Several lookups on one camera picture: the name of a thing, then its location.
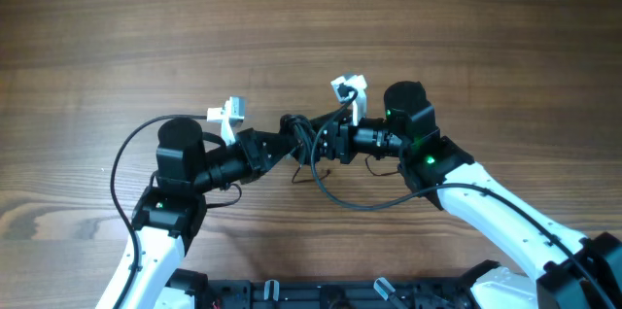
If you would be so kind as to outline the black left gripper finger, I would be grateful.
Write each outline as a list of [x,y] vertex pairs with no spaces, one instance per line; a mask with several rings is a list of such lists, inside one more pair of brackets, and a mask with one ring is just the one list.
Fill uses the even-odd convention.
[[284,159],[291,159],[290,154],[268,154],[265,160],[264,172],[267,173]]
[[270,155],[289,155],[298,147],[298,140],[289,134],[267,133],[264,142]]

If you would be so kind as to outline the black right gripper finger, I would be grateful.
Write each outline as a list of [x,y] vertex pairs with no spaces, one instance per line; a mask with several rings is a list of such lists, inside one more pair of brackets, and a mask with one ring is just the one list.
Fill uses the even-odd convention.
[[319,130],[325,123],[337,121],[346,121],[349,122],[351,117],[351,111],[349,109],[343,110],[340,114],[338,114],[338,110],[334,112],[316,117],[310,121],[314,130]]
[[328,145],[324,139],[320,139],[313,150],[306,150],[305,163],[311,164],[319,162],[323,157],[327,156],[327,151],[329,149],[330,145]]

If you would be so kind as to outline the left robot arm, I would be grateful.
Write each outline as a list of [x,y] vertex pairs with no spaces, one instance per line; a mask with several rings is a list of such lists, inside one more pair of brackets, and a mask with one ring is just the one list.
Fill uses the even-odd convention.
[[200,120],[158,118],[157,169],[132,214],[122,217],[128,242],[98,307],[155,307],[212,207],[205,193],[259,179],[298,145],[292,135],[254,129],[228,144],[204,131]]

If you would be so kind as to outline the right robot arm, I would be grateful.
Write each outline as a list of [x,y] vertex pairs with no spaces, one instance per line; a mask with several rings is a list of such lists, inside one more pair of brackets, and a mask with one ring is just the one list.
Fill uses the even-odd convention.
[[498,183],[472,155],[441,135],[420,83],[387,88],[385,116],[366,116],[366,82],[339,77],[331,86],[340,108],[315,124],[310,161],[348,163],[358,154],[395,156],[410,192],[481,232],[520,268],[495,261],[466,273],[460,308],[618,308],[621,242],[604,232],[589,238],[557,223]]

